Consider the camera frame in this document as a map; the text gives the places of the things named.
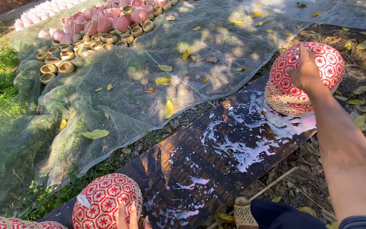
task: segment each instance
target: netting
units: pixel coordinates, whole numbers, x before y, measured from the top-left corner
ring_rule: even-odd
[[[233,94],[301,30],[296,26],[306,28],[320,18],[312,17],[314,11],[331,15],[343,6],[342,1],[334,5],[330,0],[312,0],[305,1],[308,7],[297,8],[297,1],[261,1],[262,6],[253,0],[180,1],[156,17],[155,29],[137,37],[133,48],[117,46],[74,59],[76,71],[58,74],[47,86],[39,81],[44,62],[36,60],[35,47],[50,46],[51,41],[41,42],[39,31],[61,29],[60,18],[90,8],[97,0],[63,10],[19,32],[11,40],[22,60],[14,81],[19,93],[0,110],[0,215],[10,211],[32,180],[46,187],[65,185],[69,172],[84,174],[115,149],[163,127],[168,122],[164,109],[169,99],[178,115],[207,99]],[[262,14],[248,18],[251,11]],[[167,15],[175,16],[175,21],[167,21]],[[243,24],[232,24],[236,20]],[[255,26],[263,20],[266,23]],[[353,23],[341,25],[354,27]],[[182,60],[187,49],[197,61]],[[210,55],[218,62],[200,61]],[[159,64],[173,66],[173,71],[163,72]],[[245,71],[236,71],[243,66]],[[171,85],[155,84],[161,76],[171,77]],[[114,88],[107,91],[109,83]],[[156,91],[145,93],[148,88]],[[40,114],[36,115],[38,105]],[[60,130],[63,119],[67,126]],[[82,135],[94,129],[110,134],[96,140]]]

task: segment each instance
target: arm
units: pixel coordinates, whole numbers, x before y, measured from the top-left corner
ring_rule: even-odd
[[[338,222],[348,216],[366,216],[366,139],[321,82],[314,54],[305,47],[300,51],[299,69],[286,71],[313,105],[323,170]]]

